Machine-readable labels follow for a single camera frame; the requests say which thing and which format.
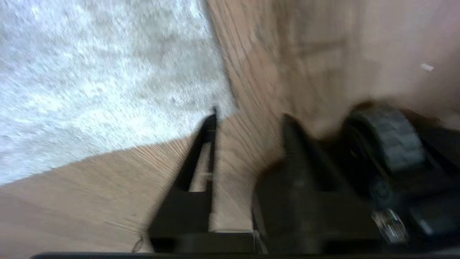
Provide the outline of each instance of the gray carpet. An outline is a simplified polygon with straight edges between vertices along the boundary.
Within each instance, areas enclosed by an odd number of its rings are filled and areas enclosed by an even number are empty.
[[[202,0],[0,0],[0,184],[235,111]]]

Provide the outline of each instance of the wooden floor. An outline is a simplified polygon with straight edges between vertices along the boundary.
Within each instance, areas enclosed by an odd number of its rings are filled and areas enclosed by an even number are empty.
[[[452,22],[456,1],[208,3],[240,108],[218,132],[213,229],[252,227],[257,175],[283,155],[283,112],[325,136],[350,107],[368,99],[390,99],[428,115],[458,111],[452,67],[460,59],[451,53],[460,37],[446,40],[460,31]],[[423,70],[422,63],[435,69]],[[89,158],[2,186],[0,257],[129,251],[192,138]]]

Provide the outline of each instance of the hardwood floor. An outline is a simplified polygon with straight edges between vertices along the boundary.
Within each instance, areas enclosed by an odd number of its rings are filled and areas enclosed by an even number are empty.
[[[446,26],[460,10],[456,1],[208,3],[240,108],[218,132],[215,230],[251,228],[257,175],[283,155],[283,112],[324,136],[362,100],[388,98],[431,115],[458,109],[449,68],[460,65],[451,55],[460,37],[442,40],[454,30]],[[436,68],[427,72],[422,63]],[[2,186],[0,257],[129,251],[192,139],[117,151]]]

